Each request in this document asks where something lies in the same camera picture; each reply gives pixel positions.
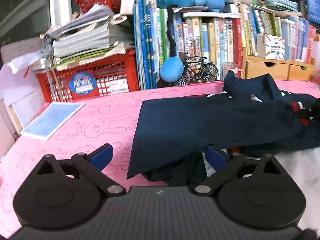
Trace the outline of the white and navy jacket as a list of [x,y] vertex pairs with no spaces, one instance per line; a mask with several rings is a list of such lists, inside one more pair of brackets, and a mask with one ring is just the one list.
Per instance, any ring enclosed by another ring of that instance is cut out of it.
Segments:
[[228,73],[219,94],[147,100],[133,138],[128,178],[142,174],[170,186],[196,184],[190,175],[207,146],[276,155],[306,194],[300,226],[319,227],[319,99],[280,90],[270,75],[239,79]]

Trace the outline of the light blue notebook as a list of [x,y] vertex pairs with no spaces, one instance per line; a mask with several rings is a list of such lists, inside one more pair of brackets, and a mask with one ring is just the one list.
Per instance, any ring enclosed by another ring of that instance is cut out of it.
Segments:
[[21,131],[21,135],[47,141],[84,103],[52,102],[38,117]]

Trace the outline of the pink bunny table mat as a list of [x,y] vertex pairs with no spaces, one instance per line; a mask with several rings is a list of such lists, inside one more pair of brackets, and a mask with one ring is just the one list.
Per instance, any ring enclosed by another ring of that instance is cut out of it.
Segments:
[[[319,98],[317,84],[306,81],[276,80],[277,87],[291,93],[310,94]],[[103,173],[127,190],[131,186],[165,185],[152,183],[137,175],[127,180],[133,136],[141,103],[144,100],[218,94],[223,82],[201,83],[115,94],[84,101],[84,106],[47,141],[21,136],[1,159],[1,235],[9,238],[20,228],[13,210],[13,197],[39,160],[46,154],[69,159],[80,152],[91,153],[105,143],[114,154]],[[276,158],[289,172],[306,197],[306,210],[299,227],[319,232],[319,148],[280,153]]]

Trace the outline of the wooden drawer organizer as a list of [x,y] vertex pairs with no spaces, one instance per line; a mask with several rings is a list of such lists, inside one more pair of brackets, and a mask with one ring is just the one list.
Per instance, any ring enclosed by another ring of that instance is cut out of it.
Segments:
[[255,56],[244,56],[242,74],[244,79],[270,74],[274,80],[309,81],[313,79],[316,60],[310,63],[287,60],[271,60]]

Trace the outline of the small clear plastic jar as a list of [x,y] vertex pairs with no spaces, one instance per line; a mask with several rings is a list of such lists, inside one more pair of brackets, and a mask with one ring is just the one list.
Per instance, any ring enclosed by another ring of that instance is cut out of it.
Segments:
[[222,65],[222,79],[224,80],[227,73],[231,71],[235,75],[238,74],[238,65],[234,62],[226,62]]

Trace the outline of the red plastic crate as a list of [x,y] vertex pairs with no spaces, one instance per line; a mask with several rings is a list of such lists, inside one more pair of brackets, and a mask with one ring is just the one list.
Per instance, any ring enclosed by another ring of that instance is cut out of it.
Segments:
[[47,102],[71,102],[139,90],[133,49],[71,69],[38,72],[36,77]]

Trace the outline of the miniature black bicycle model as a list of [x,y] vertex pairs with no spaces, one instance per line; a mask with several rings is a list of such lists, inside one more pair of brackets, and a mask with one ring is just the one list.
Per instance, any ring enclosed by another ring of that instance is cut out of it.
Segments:
[[206,57],[185,54],[182,75],[174,84],[176,86],[186,86],[191,83],[216,81],[217,67],[213,62],[206,62],[206,59]]

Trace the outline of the white pencil pattern box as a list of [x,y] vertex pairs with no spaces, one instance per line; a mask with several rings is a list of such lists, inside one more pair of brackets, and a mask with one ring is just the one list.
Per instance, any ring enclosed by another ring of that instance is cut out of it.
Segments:
[[258,34],[257,54],[263,59],[285,60],[285,39],[279,36]]

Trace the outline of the blue plush ball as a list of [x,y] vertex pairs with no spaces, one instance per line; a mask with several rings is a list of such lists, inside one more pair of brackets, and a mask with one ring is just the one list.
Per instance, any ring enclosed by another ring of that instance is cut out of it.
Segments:
[[165,60],[160,68],[160,77],[163,81],[176,82],[183,73],[183,61],[179,57],[170,57]]

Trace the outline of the stack of papers and booklets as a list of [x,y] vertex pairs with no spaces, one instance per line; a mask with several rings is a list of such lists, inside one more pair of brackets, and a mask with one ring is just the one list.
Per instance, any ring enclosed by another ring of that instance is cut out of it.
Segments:
[[86,51],[107,49],[134,43],[129,23],[116,24],[116,14],[107,5],[95,4],[88,12],[58,28],[49,29],[42,38],[41,57],[31,66],[45,69],[45,58],[64,59]]

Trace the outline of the row of upright books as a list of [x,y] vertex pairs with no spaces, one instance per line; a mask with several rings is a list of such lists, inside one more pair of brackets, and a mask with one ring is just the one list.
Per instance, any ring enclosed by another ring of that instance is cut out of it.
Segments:
[[319,49],[316,28],[300,14],[277,12],[254,4],[228,4],[224,11],[209,12],[205,7],[158,7],[156,0],[136,0],[133,24],[139,89],[173,86],[161,79],[160,68],[170,57],[185,54],[206,57],[218,70],[222,65],[238,65],[241,77],[244,56],[257,54],[257,35],[285,39],[285,60],[310,63]]

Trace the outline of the blue package on sill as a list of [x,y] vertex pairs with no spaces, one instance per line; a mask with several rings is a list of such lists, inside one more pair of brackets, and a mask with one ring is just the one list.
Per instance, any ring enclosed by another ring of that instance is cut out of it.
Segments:
[[309,20],[320,24],[320,0],[306,0],[306,3]]

